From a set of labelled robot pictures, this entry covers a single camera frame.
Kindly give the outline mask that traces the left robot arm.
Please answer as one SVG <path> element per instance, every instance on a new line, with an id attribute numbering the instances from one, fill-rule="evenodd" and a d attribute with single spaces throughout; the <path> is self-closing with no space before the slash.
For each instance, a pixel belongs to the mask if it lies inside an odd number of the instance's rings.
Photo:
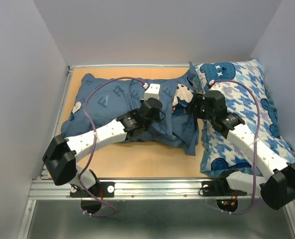
<path id="1" fill-rule="evenodd" d="M 161 121 L 162 103 L 155 98 L 144 100 L 138 109 L 117 117 L 108 124 L 77 136 L 52 138 L 42 158 L 54 184 L 80 187 L 87 196 L 98 193 L 94 172 L 77 165 L 85 156 L 108 145 L 141 136 L 153 122 Z"/>

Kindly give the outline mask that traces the blue houndstooth bear pillow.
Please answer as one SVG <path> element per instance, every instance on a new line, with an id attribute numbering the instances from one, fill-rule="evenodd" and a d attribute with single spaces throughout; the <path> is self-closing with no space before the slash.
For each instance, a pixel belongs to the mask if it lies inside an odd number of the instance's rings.
<path id="1" fill-rule="evenodd" d="M 204 94 L 209 90 L 210 81 L 218 81 L 213 89 L 223 93 L 227 110 L 240 116 L 252 133 L 258 132 L 258 138 L 274 153 L 295 163 L 295 151 L 280 134 L 278 112 L 257 60 L 189 65 L 196 91 Z M 251 160 L 216 132 L 207 120 L 204 121 L 201 140 L 205 148 L 200 164 L 201 173 L 218 176 L 228 169 L 248 174 L 253 172 Z"/>

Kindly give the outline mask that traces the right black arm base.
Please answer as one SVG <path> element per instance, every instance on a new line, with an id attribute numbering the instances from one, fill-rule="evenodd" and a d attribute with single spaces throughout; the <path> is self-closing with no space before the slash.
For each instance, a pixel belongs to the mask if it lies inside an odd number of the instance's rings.
<path id="1" fill-rule="evenodd" d="M 217 207 L 223 212 L 232 214 L 238 208 L 238 197 L 247 196 L 248 193 L 231 189 L 225 180 L 214 179 L 202 182 L 198 195 L 215 197 Z"/>

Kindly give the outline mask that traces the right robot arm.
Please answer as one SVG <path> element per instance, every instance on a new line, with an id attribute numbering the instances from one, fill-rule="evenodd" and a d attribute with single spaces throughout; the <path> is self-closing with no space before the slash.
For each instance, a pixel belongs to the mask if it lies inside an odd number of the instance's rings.
<path id="1" fill-rule="evenodd" d="M 274 153 L 245 121 L 227 110 L 220 91 L 194 94 L 186 111 L 189 115 L 207 120 L 213 129 L 239 148 L 253 163 L 253 174 L 234 169 L 224 171 L 217 188 L 222 194 L 234 191 L 259 196 L 272 209 L 278 210 L 295 200 L 295 163 Z"/>

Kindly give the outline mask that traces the dark blue lettered pillowcase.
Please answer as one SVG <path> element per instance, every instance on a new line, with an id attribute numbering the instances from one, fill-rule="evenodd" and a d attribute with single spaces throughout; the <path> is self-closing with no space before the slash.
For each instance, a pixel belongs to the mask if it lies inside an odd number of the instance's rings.
<path id="1" fill-rule="evenodd" d="M 194 156 L 199 139 L 198 122 L 187 115 L 185 108 L 193 98 L 193 80 L 197 73 L 190 66 L 185 74 L 174 79 L 145 79 L 148 84 L 160 85 L 162 113 L 160 122 L 153 122 L 148 131 L 133 141 L 159 141 L 171 147 L 183 148 L 185 154 Z M 64 137 L 71 137 L 92 130 L 90 121 L 100 128 L 117 117 L 141 106 L 144 90 L 136 80 L 119 80 L 107 83 L 106 79 L 86 74 L 75 98 L 69 119 L 61 126 Z"/>

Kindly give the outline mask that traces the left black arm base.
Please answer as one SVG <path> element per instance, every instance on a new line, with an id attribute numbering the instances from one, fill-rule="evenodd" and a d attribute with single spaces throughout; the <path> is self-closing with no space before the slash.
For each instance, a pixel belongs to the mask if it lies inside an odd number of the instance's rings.
<path id="1" fill-rule="evenodd" d="M 88 189 L 90 193 L 98 197 L 100 200 L 113 198 L 115 191 L 115 183 L 112 181 L 96 183 L 94 186 Z M 92 198 L 84 189 L 81 189 L 77 186 L 71 186 L 70 188 L 70 197 L 71 198 Z M 95 214 L 102 209 L 103 204 L 98 202 L 95 199 L 91 200 L 81 200 L 81 209 L 86 211 L 86 213 Z"/>

